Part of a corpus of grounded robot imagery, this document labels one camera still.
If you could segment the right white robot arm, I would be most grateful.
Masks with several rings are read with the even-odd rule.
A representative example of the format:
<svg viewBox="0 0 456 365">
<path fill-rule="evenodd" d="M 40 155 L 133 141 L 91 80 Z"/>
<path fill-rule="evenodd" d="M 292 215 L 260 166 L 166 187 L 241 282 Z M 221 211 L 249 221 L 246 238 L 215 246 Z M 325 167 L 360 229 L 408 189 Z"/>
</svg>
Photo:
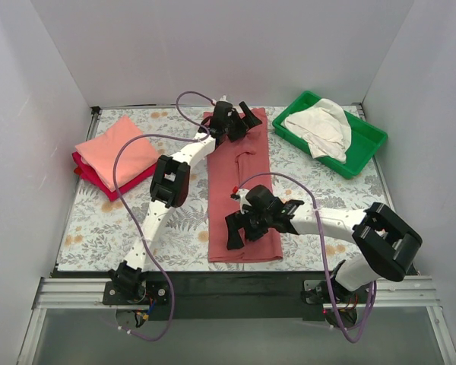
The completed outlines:
<svg viewBox="0 0 456 365">
<path fill-rule="evenodd" d="M 423 244 L 409 224 L 380 202 L 364 210 L 314 208 L 301 200 L 283 202 L 263 185 L 231 197 L 239 210 L 225 218 L 229 250 L 258 241 L 271 230 L 298 236 L 323 233 L 358 247 L 359 255 L 338 263 L 328 279 L 309 289 L 306 296 L 313 303 L 346 302 L 379 278 L 402 281 Z"/>
</svg>

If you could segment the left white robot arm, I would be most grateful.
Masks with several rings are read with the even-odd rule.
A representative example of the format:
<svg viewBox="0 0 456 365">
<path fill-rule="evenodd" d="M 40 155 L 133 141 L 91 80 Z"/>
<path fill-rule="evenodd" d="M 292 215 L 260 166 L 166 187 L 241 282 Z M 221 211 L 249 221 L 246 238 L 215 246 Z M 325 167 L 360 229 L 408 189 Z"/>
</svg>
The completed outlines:
<svg viewBox="0 0 456 365">
<path fill-rule="evenodd" d="M 175 141 L 185 141 L 187 145 L 170 156 L 161 155 L 157 160 L 144 222 L 139 223 L 130 207 L 124 204 L 138 229 L 138 238 L 119 267 L 109 271 L 109 276 L 113 290 L 127 303 L 144 303 L 147 298 L 147 285 L 142 271 L 146 259 L 153 258 L 151 243 L 159 238 L 174 210 L 187 199 L 191 168 L 226 140 L 238 141 L 248 131 L 262 124 L 261 119 L 244 102 L 239 104 L 242 114 L 238 114 L 229 102 L 217 101 L 212 104 L 213 114 L 198 124 L 193 138 L 171 137 Z"/>
</svg>

